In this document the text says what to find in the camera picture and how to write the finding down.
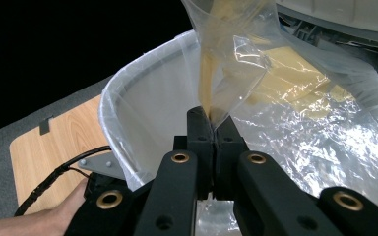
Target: brass screw hole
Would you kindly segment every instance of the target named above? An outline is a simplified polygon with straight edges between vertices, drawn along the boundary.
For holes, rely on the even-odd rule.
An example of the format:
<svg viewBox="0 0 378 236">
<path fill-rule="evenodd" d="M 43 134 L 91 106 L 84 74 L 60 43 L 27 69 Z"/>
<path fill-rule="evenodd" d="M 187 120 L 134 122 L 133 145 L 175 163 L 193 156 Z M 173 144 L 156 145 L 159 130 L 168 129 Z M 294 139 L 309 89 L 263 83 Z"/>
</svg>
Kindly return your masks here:
<svg viewBox="0 0 378 236">
<path fill-rule="evenodd" d="M 179 154 L 176 154 L 176 155 L 172 156 L 171 160 L 173 160 L 176 163 L 181 164 L 181 163 L 184 163 L 184 162 L 186 162 L 186 161 L 189 160 L 189 155 L 183 154 L 183 153 L 179 153 Z"/>
<path fill-rule="evenodd" d="M 345 192 L 336 192 L 333 198 L 337 204 L 349 210 L 360 211 L 363 209 L 363 203 L 359 199 Z"/>
<path fill-rule="evenodd" d="M 96 205 L 102 209 L 110 209 L 122 202 L 122 194 L 118 190 L 109 190 L 97 198 Z"/>
<path fill-rule="evenodd" d="M 249 154 L 247 158 L 255 164 L 264 164 L 266 162 L 266 157 L 259 154 Z"/>
</svg>

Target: plastic liner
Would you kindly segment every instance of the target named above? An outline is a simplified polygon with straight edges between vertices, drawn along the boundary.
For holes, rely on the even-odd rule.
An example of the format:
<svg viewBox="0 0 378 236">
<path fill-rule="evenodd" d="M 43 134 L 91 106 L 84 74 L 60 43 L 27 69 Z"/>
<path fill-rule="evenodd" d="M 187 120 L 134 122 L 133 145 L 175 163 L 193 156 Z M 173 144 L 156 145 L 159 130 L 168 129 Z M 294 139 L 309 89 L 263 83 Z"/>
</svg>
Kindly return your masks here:
<svg viewBox="0 0 378 236">
<path fill-rule="evenodd" d="M 346 186 L 378 203 L 378 74 L 283 33 L 273 1 L 262 4 L 266 23 L 236 36 L 253 42 L 249 48 L 266 58 L 257 68 L 266 72 L 227 114 L 250 149 L 271 155 L 303 191 L 318 197 L 326 187 Z M 132 190 L 156 176 L 173 137 L 186 135 L 187 110 L 201 104 L 198 39 L 191 30 L 146 53 L 102 92 L 99 123 Z M 212 89 L 223 75 L 217 69 Z M 239 235 L 232 202 L 198 202 L 196 233 Z"/>
</svg>

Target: wooden surface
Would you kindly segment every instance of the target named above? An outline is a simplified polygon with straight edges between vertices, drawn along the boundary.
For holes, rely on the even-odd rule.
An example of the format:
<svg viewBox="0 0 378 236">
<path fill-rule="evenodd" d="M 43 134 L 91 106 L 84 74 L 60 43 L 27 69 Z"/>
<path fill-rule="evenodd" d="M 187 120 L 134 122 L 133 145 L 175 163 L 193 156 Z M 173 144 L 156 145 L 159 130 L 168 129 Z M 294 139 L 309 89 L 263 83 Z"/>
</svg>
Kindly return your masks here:
<svg viewBox="0 0 378 236">
<path fill-rule="evenodd" d="M 47 134 L 41 136 L 39 127 L 36 127 L 11 142 L 19 205 L 55 168 L 85 151 L 108 145 L 98 122 L 99 101 L 100 95 L 49 120 L 50 132 Z M 83 178 L 76 171 L 67 171 L 25 214 L 57 206 Z"/>
</svg>

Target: gray floor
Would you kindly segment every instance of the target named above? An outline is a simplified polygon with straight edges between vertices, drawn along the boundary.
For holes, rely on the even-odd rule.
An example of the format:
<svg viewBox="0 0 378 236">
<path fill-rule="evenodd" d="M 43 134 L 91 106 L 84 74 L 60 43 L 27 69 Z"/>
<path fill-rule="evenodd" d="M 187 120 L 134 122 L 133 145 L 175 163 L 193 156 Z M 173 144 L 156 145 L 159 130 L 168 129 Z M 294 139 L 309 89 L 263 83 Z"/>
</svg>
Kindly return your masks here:
<svg viewBox="0 0 378 236">
<path fill-rule="evenodd" d="M 344 46 L 356 57 L 372 64 L 378 71 L 378 53 Z M 35 113 L 0 130 L 0 218 L 10 217 L 17 209 L 17 198 L 14 186 L 14 177 L 9 153 L 9 145 L 17 136 L 35 128 L 40 121 L 57 116 L 67 110 L 100 94 L 110 78 L 71 94 Z"/>
</svg>

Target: black wire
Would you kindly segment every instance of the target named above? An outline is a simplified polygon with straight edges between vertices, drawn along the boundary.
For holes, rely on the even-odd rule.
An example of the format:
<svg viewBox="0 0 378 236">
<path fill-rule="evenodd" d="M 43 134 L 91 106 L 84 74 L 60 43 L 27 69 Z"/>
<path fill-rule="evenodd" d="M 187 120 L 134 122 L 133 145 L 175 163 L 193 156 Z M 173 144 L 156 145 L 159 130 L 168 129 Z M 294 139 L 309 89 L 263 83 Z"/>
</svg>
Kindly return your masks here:
<svg viewBox="0 0 378 236">
<path fill-rule="evenodd" d="M 111 150 L 110 146 L 102 146 L 102 147 L 97 147 L 91 150 L 88 150 L 70 160 L 67 162 L 63 163 L 59 167 L 57 167 L 51 174 L 45 178 L 44 181 L 42 181 L 29 195 L 29 197 L 18 207 L 17 211 L 15 212 L 14 216 L 20 216 L 23 215 L 27 209 L 38 199 L 39 196 L 44 193 L 45 190 L 50 188 L 50 186 L 56 181 L 56 179 L 64 174 L 64 172 L 70 170 L 70 169 L 75 169 L 70 167 L 70 165 L 78 162 L 79 160 L 88 157 L 90 155 L 93 155 L 95 153 L 105 151 L 105 150 Z"/>
<path fill-rule="evenodd" d="M 90 178 L 90 176 L 89 176 L 87 173 L 83 172 L 83 171 L 80 170 L 80 169 L 73 168 L 73 167 L 69 167 L 69 170 L 74 170 L 74 171 L 76 171 L 76 172 L 82 174 L 83 176 L 87 177 L 88 179 Z"/>
</svg>

